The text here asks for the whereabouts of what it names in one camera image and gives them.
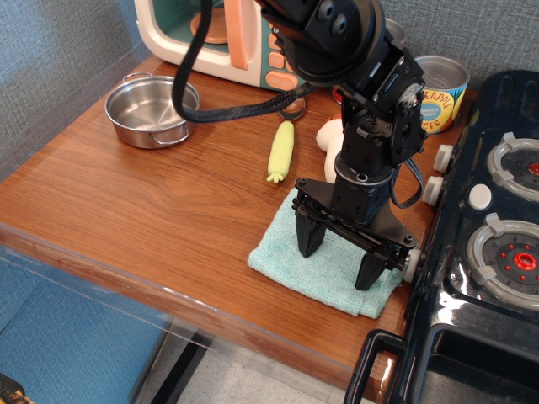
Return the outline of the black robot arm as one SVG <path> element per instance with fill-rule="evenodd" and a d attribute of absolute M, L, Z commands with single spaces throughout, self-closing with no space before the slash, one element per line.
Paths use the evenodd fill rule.
<path fill-rule="evenodd" d="M 296 181 L 296 235 L 309 257 L 327 231 L 363 249 L 355 286 L 368 290 L 404 268 L 415 237 L 392 213 L 401 166 L 419 173 L 423 72 L 387 30 L 378 1 L 263 1 L 263 17 L 292 70 L 306 84 L 342 96 L 344 140 L 332 183 Z"/>

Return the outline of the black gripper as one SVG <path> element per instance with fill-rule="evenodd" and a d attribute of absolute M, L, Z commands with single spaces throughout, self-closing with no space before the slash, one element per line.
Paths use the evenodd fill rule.
<path fill-rule="evenodd" d="M 403 270 L 418 241 L 392 212 L 398 174 L 398 169 L 390 169 L 368 178 L 352 172 L 351 178 L 338 176 L 335 183 L 297 179 L 293 209 L 301 255 L 312 256 L 330 230 L 366 252 L 355 281 L 357 290 L 368 290 L 386 269 Z"/>

